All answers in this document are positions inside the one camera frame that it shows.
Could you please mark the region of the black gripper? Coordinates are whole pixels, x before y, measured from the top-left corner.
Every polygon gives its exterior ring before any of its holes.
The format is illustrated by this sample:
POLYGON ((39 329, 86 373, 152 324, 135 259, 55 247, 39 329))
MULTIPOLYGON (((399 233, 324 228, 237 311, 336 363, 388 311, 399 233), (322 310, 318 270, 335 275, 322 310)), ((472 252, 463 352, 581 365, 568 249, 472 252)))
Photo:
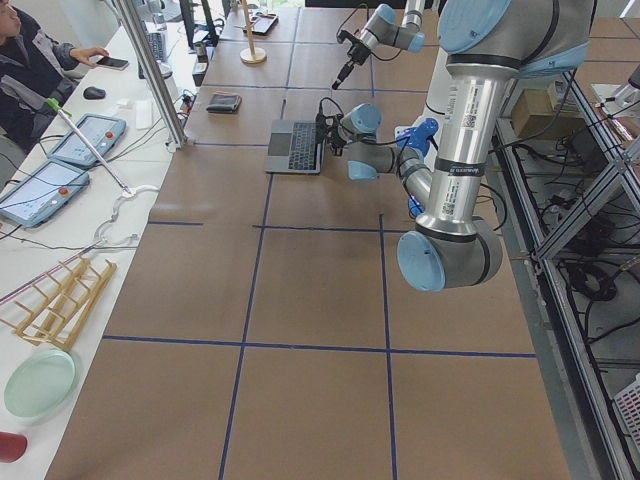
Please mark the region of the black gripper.
POLYGON ((322 111, 315 117, 316 141, 328 144, 333 155, 341 155, 345 146, 345 140, 340 134, 343 118, 341 113, 326 116, 322 111))
POLYGON ((348 32, 347 30, 340 30, 337 34, 336 39, 340 44, 348 40, 351 43, 351 46, 347 52, 347 62, 342 66, 336 76, 336 79, 331 85, 332 90, 338 90, 340 88, 342 83, 349 77, 349 75, 353 71, 354 64, 364 64, 371 55, 371 50, 369 49, 369 47, 364 44, 358 37, 348 32))

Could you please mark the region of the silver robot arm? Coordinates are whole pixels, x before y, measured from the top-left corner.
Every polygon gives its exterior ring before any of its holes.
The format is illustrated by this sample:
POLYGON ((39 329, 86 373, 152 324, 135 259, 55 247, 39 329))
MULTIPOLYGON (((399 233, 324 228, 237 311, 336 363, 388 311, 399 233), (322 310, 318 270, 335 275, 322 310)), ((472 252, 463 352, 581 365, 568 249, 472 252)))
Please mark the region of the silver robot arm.
POLYGON ((358 33, 340 29, 336 36, 337 42, 342 44, 348 40, 351 46, 347 51, 347 60, 331 88, 337 90, 354 67, 363 65, 379 45, 394 47, 400 51, 419 52, 425 41, 425 34, 421 30, 423 14, 432 4, 432 1, 407 1, 402 22, 396 24, 394 9, 382 3, 358 33))
POLYGON ((318 139, 347 155, 351 176, 393 173, 421 206, 397 247, 401 273, 414 289, 474 286, 498 272, 500 241, 474 208, 507 85, 577 68, 595 10, 592 1, 445 2, 437 35, 450 83, 432 163, 425 160, 427 120, 381 145, 375 139, 381 115, 371 104, 317 116, 318 139))

